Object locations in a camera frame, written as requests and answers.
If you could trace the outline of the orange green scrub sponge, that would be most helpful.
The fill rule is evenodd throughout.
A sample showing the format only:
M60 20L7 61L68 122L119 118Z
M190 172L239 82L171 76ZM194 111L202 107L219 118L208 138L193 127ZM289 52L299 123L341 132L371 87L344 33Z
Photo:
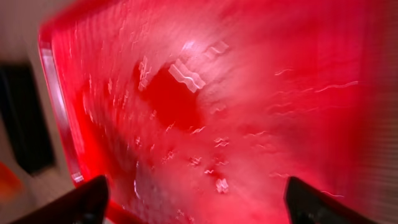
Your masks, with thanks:
M20 179L5 164L0 165L1 203L13 200L23 191Z

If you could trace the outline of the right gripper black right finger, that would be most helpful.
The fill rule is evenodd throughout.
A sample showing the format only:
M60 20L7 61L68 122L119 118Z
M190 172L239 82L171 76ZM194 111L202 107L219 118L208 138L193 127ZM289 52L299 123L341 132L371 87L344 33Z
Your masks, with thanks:
M298 177L287 179L284 201L291 224L376 224Z

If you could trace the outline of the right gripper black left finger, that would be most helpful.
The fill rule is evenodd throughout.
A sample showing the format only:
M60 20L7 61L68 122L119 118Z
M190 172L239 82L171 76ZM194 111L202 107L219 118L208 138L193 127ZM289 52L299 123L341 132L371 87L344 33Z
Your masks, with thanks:
M108 201L108 183L100 175L11 224L102 224Z

